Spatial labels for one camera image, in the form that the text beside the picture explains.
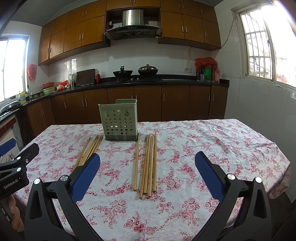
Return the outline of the person's left hand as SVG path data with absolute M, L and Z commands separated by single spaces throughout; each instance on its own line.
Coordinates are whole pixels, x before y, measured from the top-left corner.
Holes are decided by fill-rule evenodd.
M 11 226 L 16 230 L 17 232 L 22 232 L 24 229 L 24 224 L 21 219 L 20 211 L 16 207 L 16 200 L 13 195 L 10 195 L 8 198 L 8 205 L 10 212 L 12 213 L 13 217 L 11 220 Z

